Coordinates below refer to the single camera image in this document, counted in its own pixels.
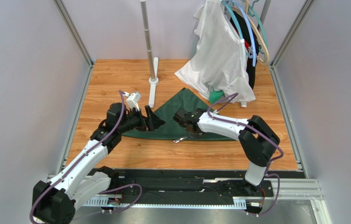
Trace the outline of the silver rack pole right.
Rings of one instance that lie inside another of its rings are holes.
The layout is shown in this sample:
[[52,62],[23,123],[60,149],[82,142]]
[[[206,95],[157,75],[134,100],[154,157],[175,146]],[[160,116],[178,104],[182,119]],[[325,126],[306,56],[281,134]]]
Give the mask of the silver rack pole right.
[[263,5],[263,8],[262,8],[262,11],[260,14],[260,21],[262,24],[264,24],[264,22],[265,22],[265,18],[267,16],[268,11],[269,11],[270,4],[271,4],[271,0],[264,1],[264,5]]

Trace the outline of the beige wooden hanger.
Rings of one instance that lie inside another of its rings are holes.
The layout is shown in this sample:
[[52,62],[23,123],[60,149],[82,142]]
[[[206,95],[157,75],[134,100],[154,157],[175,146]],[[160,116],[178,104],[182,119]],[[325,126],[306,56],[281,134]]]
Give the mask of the beige wooden hanger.
[[259,49],[256,50],[256,61],[262,65],[269,65],[270,55],[267,47],[267,35],[263,24],[260,21],[260,17],[254,10],[253,6],[258,0],[254,0],[251,4],[248,0],[232,0],[232,6],[238,8],[238,11],[242,13],[244,18],[247,18],[250,24],[250,28],[258,39]]

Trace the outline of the white garment on rack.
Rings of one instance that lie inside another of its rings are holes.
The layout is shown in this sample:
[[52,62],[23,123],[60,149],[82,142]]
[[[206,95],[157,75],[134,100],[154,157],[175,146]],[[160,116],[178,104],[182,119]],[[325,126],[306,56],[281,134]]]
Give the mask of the white garment on rack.
[[196,13],[199,36],[195,55],[175,75],[205,99],[214,91],[246,104],[256,99],[246,72],[247,51],[244,39],[225,17],[220,0],[208,0]]

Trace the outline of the white rack base foot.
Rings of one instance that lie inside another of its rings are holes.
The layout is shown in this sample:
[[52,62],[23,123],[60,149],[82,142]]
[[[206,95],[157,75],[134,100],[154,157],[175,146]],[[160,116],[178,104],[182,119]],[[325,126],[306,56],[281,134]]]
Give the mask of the white rack base foot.
[[153,58],[154,79],[152,79],[152,78],[149,79],[150,92],[149,92],[148,105],[151,108],[154,108],[156,87],[159,84],[159,78],[157,77],[158,65],[159,65],[159,58],[158,57],[154,57]]

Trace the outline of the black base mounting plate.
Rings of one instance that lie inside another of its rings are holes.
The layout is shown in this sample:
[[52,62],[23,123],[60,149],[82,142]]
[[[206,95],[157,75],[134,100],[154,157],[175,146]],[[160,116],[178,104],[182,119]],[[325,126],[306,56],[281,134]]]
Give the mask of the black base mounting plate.
[[88,206],[135,207],[231,207],[243,208],[246,202],[303,200],[309,197],[303,172],[270,171],[258,187],[244,180],[246,170],[118,169],[119,176],[109,189],[97,195]]

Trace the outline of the dark green cloth napkin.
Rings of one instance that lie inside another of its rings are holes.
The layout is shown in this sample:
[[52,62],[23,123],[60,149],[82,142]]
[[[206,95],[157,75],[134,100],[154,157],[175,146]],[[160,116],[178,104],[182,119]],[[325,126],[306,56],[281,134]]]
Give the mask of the dark green cloth napkin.
[[122,134],[122,136],[148,140],[176,140],[187,137],[187,140],[232,141],[231,138],[215,133],[189,136],[189,132],[184,127],[181,127],[177,120],[174,120],[174,116],[180,109],[183,110],[181,118],[184,118],[189,112],[195,112],[197,109],[206,111],[208,108],[209,106],[196,94],[187,88],[183,88],[154,111],[155,115],[165,121],[165,124],[159,129],[153,132],[132,130]]

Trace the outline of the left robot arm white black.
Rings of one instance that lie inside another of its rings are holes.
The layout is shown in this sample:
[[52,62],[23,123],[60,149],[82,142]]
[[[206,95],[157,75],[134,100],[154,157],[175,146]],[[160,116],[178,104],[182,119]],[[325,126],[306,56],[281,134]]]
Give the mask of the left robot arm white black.
[[79,155],[48,182],[39,181],[33,189],[31,223],[39,219],[45,224],[69,224],[76,211],[92,197],[113,187],[118,174],[101,167],[92,177],[89,172],[121,141],[122,134],[131,130],[152,132],[165,121],[145,106],[146,116],[138,108],[126,109],[124,103],[111,104],[106,119],[101,121]]

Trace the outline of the silver rack pole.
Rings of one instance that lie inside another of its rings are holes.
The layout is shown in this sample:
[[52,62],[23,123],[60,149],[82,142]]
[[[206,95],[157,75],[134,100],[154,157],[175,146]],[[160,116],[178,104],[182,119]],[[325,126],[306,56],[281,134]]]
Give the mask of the silver rack pole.
[[263,8],[262,8],[262,11],[260,14],[260,21],[262,24],[264,24],[264,22],[265,22],[265,18],[267,16],[268,11],[269,11],[270,4],[271,4],[271,0],[264,1],[264,5],[263,5]]
[[154,83],[154,82],[156,82],[157,77],[156,77],[156,74],[154,71],[154,57],[153,57],[153,53],[152,53],[146,1],[140,0],[140,5],[141,5],[144,33],[145,33],[145,39],[146,39],[147,57],[148,57],[150,76],[151,76],[149,81],[151,83]]

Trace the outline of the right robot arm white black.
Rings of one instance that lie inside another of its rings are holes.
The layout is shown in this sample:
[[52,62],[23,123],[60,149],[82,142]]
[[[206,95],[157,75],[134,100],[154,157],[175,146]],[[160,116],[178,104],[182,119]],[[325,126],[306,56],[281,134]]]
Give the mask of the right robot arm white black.
[[238,141],[249,160],[244,180],[252,187],[261,185],[267,174],[273,154],[279,147],[280,139],[260,116],[250,119],[235,119],[197,109],[189,112],[179,109],[173,120],[190,134],[214,133]]

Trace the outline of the silver rack pole left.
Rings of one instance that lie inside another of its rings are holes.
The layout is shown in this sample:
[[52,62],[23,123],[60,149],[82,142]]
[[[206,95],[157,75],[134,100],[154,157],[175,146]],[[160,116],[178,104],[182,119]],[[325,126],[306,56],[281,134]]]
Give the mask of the silver rack pole left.
[[152,53],[146,1],[140,0],[140,5],[141,5],[144,33],[145,33],[145,39],[146,39],[147,57],[148,57],[150,76],[151,76],[149,81],[151,83],[154,83],[154,82],[156,82],[157,77],[156,77],[156,74],[154,71],[154,57],[153,57],[153,53]]

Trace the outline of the silver metal fork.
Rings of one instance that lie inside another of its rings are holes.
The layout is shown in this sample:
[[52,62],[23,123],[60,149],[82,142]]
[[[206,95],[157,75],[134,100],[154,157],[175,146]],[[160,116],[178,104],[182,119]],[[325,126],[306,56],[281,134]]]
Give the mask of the silver metal fork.
[[179,143],[180,141],[183,141],[183,140],[187,140],[187,139],[190,139],[191,136],[184,136],[184,137],[181,137],[181,138],[178,138],[176,140],[174,140],[174,143]]

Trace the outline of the teal object under garment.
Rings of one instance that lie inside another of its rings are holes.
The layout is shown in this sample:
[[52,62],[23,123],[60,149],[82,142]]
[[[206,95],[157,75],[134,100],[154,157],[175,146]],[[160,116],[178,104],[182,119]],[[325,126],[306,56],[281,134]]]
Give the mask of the teal object under garment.
[[222,103],[224,98],[225,98],[225,94],[224,94],[223,91],[212,91],[209,94],[209,102],[210,102],[210,104],[214,104],[214,103],[217,103],[217,102]]

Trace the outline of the teal plastic hanger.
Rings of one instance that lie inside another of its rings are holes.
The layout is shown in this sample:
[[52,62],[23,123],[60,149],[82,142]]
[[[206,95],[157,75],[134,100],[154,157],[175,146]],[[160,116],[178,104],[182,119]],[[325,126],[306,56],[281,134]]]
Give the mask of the teal plastic hanger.
[[269,0],[266,0],[264,7],[261,12],[261,17],[259,18],[258,14],[254,10],[255,3],[258,0],[254,0],[251,4],[248,0],[243,0],[244,6],[242,7],[238,1],[236,0],[226,0],[225,3],[230,7],[228,11],[231,13],[232,10],[235,11],[234,14],[239,14],[245,20],[245,23],[248,28],[249,35],[251,36],[251,40],[253,39],[253,35],[255,34],[258,38],[258,43],[261,44],[261,47],[258,50],[253,50],[256,54],[258,61],[262,64],[269,63],[269,50],[267,48],[267,36],[265,29],[263,27],[264,17],[267,8],[269,7]]

